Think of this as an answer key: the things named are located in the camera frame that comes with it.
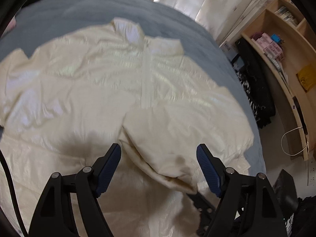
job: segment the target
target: wooden bookcase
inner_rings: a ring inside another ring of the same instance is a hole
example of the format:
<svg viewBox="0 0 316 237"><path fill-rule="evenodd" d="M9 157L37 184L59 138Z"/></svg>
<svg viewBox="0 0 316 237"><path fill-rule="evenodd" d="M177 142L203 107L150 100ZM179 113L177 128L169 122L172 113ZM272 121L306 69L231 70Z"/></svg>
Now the wooden bookcase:
<svg viewBox="0 0 316 237"><path fill-rule="evenodd" d="M297 27L287 23L275 13L281 6L287 7L298 20ZM284 81L262 50L251 40L250 37L260 31L269 35L277 34L284 40L282 66L288 76L288 83ZM315 33L301 12L291 2L274 0L247 26L241 35L267 64L263 70L285 131L303 127L287 135L290 154L298 153L308 143L307 148L300 153L305 161L308 160L310 151L314 150L316 145L316 86L305 92L296 74L309 64L316 67Z"/></svg>

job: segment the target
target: white cable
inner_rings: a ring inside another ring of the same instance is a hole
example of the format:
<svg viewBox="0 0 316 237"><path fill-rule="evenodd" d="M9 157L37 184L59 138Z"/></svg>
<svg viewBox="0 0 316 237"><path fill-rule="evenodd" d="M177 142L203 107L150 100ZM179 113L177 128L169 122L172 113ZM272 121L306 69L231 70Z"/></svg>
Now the white cable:
<svg viewBox="0 0 316 237"><path fill-rule="evenodd" d="M296 156L296 155L300 154L303 150L305 150L305 149L307 148L309 136L307 136L306 146L305 146L300 152L298 152L298 153L296 153L296 154L294 154L294 155L291 155L291 154L286 153L286 152L284 151L284 149L283 149L283 146L282 146L283 137L284 137L286 134L288 134L288 133L290 133L290 132L292 132L292 131L294 131L294 130L300 129L300 128L303 128L303 127L300 126L300 127L294 128L294 129L292 129L292 130L286 132L286 133L282 136L282 138L281 138L281 148L282 148L283 152L284 152L286 155L289 155L289 156Z"/></svg>

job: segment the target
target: silver screw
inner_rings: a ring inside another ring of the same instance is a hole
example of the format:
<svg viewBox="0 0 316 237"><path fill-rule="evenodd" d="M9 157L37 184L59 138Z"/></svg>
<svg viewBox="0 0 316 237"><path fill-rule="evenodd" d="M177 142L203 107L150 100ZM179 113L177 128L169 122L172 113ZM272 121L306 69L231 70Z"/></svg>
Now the silver screw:
<svg viewBox="0 0 316 237"><path fill-rule="evenodd" d="M92 167L86 166L86 167L83 168L82 171L83 171L84 173L89 173L89 172L91 172L91 170L92 170Z"/></svg>
<svg viewBox="0 0 316 237"><path fill-rule="evenodd" d="M235 169L233 169L232 167L227 167L226 172L232 175L233 173L235 173Z"/></svg>
<svg viewBox="0 0 316 237"><path fill-rule="evenodd" d="M51 175L51 178L57 178L59 176L59 173L58 172L55 172Z"/></svg>
<svg viewBox="0 0 316 237"><path fill-rule="evenodd" d="M265 179L265 178L266 178L266 175L263 174L263 173L259 173L259 174L258 174L258 177L259 177L260 179Z"/></svg>

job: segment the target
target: blue gripper pad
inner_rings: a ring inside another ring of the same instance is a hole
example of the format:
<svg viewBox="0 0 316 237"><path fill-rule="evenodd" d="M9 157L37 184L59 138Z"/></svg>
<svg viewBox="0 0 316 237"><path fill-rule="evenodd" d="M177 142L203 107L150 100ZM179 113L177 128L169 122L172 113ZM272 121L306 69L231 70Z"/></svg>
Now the blue gripper pad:
<svg viewBox="0 0 316 237"><path fill-rule="evenodd" d="M205 154L201 145L197 147L197 159L211 192L216 194L217 197L220 197L222 194L220 177L216 173L215 168Z"/></svg>
<svg viewBox="0 0 316 237"><path fill-rule="evenodd" d="M101 173L99 174L98 186L95 190L95 193L97 194L98 197L102 193L106 192L111 182L111 179L114 175L114 172L119 164L120 159L121 159L121 147L119 145L116 145L112 154L110 155L107 162L105 163Z"/></svg>

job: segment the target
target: mattress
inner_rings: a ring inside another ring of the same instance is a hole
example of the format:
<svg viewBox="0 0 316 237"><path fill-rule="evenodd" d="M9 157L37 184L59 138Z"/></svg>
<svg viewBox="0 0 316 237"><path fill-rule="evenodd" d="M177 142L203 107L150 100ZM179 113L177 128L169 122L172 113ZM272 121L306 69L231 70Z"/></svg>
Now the mattress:
<svg viewBox="0 0 316 237"><path fill-rule="evenodd" d="M265 172L259 132L246 94L230 63L209 33L166 6L146 0L42 0L17 15L17 27L0 40L0 60L16 48L27 56L43 43L83 27L120 17L139 23L148 36L180 39L185 51L219 86L226 87L244 110L254 134L245 152L249 174Z"/></svg>

